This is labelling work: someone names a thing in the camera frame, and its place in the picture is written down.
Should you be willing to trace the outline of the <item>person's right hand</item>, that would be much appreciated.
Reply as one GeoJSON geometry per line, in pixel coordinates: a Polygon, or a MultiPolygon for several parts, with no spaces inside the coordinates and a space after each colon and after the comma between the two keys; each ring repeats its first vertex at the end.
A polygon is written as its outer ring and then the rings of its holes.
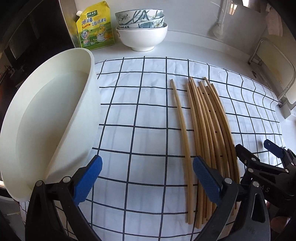
{"type": "Polygon", "coordinates": [[[271,204],[269,201],[266,202],[266,207],[269,215],[269,220],[272,220],[276,216],[278,208],[271,204]]]}

